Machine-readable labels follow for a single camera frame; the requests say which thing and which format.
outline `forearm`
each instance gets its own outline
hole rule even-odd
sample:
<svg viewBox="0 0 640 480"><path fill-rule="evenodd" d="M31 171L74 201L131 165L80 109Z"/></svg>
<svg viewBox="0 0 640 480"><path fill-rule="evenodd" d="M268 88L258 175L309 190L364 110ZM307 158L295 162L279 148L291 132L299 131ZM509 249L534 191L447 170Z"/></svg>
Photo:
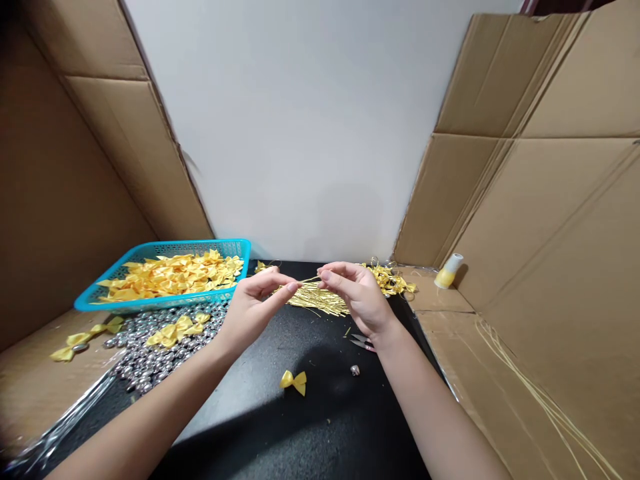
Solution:
<svg viewBox="0 0 640 480"><path fill-rule="evenodd" d="M374 344L434 480L511 478L482 432L397 319Z"/></svg>
<svg viewBox="0 0 640 480"><path fill-rule="evenodd" d="M237 353L216 337L96 433L49 479L146 479L209 398Z"/></svg>

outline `gold tinsel wire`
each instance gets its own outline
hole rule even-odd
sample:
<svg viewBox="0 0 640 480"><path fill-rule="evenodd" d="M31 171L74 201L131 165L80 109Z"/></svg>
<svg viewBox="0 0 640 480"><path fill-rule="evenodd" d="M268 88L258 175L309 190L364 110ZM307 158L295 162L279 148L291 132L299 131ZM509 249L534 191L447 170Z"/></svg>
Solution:
<svg viewBox="0 0 640 480"><path fill-rule="evenodd" d="M270 265L265 265L258 260L258 266L255 268L255 272L258 273ZM377 262L377 259L372 259L371 266L362 264L362 266L371 270L380 286L380 290L385 295L395 295L404 291L415 291L415 285L412 283L406 283L399 275L394 275L390 267L383 267ZM300 286L295 292L295 295L287 303L294 307L302 307L306 309L318 309L325 312L328 315L334 315L336 317L346 317L349 314L347 304L342 298L329 290L318 289L319 281L315 280L318 277L312 277L310 279L300 281Z"/></svg>

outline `white wall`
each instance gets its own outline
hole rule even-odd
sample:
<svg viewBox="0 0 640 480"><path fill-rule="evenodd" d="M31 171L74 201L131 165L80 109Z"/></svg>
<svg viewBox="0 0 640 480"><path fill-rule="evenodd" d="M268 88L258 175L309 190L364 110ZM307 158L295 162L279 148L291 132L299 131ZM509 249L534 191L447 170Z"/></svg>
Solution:
<svg viewBox="0 0 640 480"><path fill-rule="evenodd" d="M386 259L474 12L521 0L126 0L219 238Z"/></svg>

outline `satin bow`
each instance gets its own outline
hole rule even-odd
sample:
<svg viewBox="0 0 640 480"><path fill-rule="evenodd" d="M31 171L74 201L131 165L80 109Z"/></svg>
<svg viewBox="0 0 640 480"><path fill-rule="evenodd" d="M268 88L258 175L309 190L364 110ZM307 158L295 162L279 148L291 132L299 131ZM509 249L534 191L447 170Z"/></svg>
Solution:
<svg viewBox="0 0 640 480"><path fill-rule="evenodd" d="M167 325L158 330L147 339L146 346L162 345L166 349L172 348L176 342L190 335L199 335L203 332L203 325L209 321L211 316L208 313L198 312L195 315L195 323L191 318L183 315L178 318L175 324Z"/></svg>
<svg viewBox="0 0 640 480"><path fill-rule="evenodd" d="M287 388L293 385L293 387L300 392L300 395L303 397L307 392L307 374L305 372L298 373L298 375L293 378L293 374L287 370L285 374L282 376L282 380L280 380L280 388Z"/></svg>
<svg viewBox="0 0 640 480"><path fill-rule="evenodd" d="M94 325L88 332L70 335L67 337L67 346L60 350L56 350L49 356L49 358L53 361L69 362L73 360L75 355L73 348L76 345L82 345L83 343L88 342L105 330L108 330L111 333L118 333L122 328L122 322L124 322L122 317L114 317L106 325L104 323L100 323L98 325Z"/></svg>

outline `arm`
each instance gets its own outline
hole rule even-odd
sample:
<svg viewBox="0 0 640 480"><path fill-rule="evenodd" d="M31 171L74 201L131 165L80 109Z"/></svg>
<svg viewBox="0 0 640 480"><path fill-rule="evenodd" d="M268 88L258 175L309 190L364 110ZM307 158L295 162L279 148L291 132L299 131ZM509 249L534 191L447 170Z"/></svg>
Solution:
<svg viewBox="0 0 640 480"><path fill-rule="evenodd" d="M318 272L319 288L345 300L358 328L374 344L431 477L510 479L487 439L394 316L371 272L344 262Z"/></svg>
<svg viewBox="0 0 640 480"><path fill-rule="evenodd" d="M265 300L279 285L286 285ZM220 333L52 471L48 479L146 479L220 380L295 293L271 267L238 283Z"/></svg>

